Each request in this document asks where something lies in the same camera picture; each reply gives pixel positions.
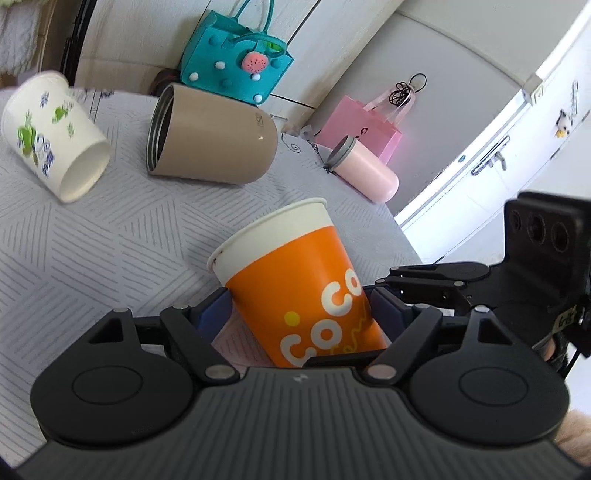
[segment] yellow dot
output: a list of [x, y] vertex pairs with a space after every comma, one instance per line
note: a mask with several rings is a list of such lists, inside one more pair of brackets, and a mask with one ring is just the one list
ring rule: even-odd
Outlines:
[[296, 312], [287, 312], [283, 319], [290, 327], [297, 327], [300, 324], [300, 316]]

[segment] blue gripper pad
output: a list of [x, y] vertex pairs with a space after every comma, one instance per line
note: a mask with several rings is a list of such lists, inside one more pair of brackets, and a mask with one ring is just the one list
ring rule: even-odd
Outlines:
[[222, 330], [232, 315], [232, 294], [227, 288], [219, 288], [199, 305], [191, 308], [190, 321], [206, 342]]
[[384, 287], [371, 290], [369, 305], [372, 317], [391, 342], [396, 340], [413, 321], [412, 308]]

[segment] orange paper cup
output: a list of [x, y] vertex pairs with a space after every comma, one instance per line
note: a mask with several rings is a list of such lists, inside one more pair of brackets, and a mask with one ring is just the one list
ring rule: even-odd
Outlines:
[[324, 199], [293, 203], [243, 228], [207, 267], [278, 367], [385, 348]]

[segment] gray thermos lid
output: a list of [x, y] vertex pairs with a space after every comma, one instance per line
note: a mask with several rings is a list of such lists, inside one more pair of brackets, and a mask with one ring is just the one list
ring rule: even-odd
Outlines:
[[347, 155], [353, 150], [356, 143], [357, 139], [355, 137], [352, 137], [351, 135], [344, 137], [324, 161], [324, 167], [326, 170], [333, 171], [343, 163], [343, 160], [347, 158]]

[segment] white paper cup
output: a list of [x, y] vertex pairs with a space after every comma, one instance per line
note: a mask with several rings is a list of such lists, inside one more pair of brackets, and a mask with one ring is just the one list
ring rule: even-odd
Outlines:
[[14, 92], [1, 129], [12, 149], [64, 203], [87, 193], [111, 158], [109, 141], [57, 72], [35, 75]]

